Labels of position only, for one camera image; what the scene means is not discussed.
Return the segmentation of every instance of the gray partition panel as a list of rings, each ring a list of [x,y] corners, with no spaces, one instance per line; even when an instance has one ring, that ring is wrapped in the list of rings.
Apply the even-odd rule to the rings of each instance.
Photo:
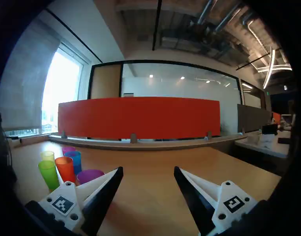
[[[272,113],[270,111],[237,104],[238,106],[238,132],[251,132],[261,129],[263,125],[270,124]]]

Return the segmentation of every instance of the desk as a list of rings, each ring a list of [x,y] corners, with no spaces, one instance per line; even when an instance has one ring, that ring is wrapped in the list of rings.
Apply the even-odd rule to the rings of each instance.
[[[40,152],[62,156],[60,145],[41,142],[12,150],[23,204],[48,194],[37,164]],[[231,180],[256,200],[268,199],[280,177],[211,147],[174,151],[110,151],[77,147],[82,168],[109,172],[123,166],[124,176],[98,235],[197,235],[198,229],[174,179],[179,166],[216,184]]]
[[[291,134],[290,131],[282,131],[282,132],[278,131],[278,135],[274,137],[272,149],[269,149],[267,147],[260,147],[256,144],[249,144],[247,143],[248,142],[247,138],[236,140],[235,144],[243,148],[252,149],[254,151],[259,151],[274,157],[285,159],[287,158],[289,144],[279,144],[278,138],[290,138],[290,134]]]

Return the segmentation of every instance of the plastic cup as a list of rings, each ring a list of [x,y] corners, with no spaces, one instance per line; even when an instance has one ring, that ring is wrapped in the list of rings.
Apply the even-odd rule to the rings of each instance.
[[[55,159],[55,164],[58,168],[63,182],[71,181],[75,183],[73,159],[71,157],[59,157]]]
[[[63,155],[68,151],[75,151],[75,147],[63,147],[62,148]]]
[[[59,180],[57,171],[55,169],[55,163],[51,160],[42,160],[38,164],[38,168],[42,177],[44,178],[48,188],[53,191],[59,187]]]
[[[84,184],[103,175],[104,172],[101,170],[83,170],[77,175],[77,180],[80,184]]]
[[[74,173],[76,175],[82,171],[81,153],[79,151],[68,151],[64,156],[73,159]]]
[[[53,151],[43,151],[40,153],[41,160],[50,160],[55,162],[55,154]]]

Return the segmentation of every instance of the orange cup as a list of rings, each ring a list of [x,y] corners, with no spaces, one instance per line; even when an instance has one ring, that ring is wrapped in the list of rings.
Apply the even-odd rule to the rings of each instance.
[[[55,159],[55,165],[61,175],[63,182],[70,181],[75,183],[73,159],[71,157],[59,157]]]

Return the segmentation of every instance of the window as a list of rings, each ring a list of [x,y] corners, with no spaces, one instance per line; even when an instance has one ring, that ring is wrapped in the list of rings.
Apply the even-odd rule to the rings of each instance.
[[[8,131],[7,136],[58,132],[59,103],[76,101],[83,61],[64,45],[55,52],[48,70],[42,98],[41,129]]]
[[[237,104],[241,104],[237,78],[201,68],[165,63],[124,64],[122,76],[122,96],[133,94],[134,97],[219,101],[221,135],[237,133]]]
[[[251,107],[266,109],[265,94],[262,90],[241,80],[244,104]]]

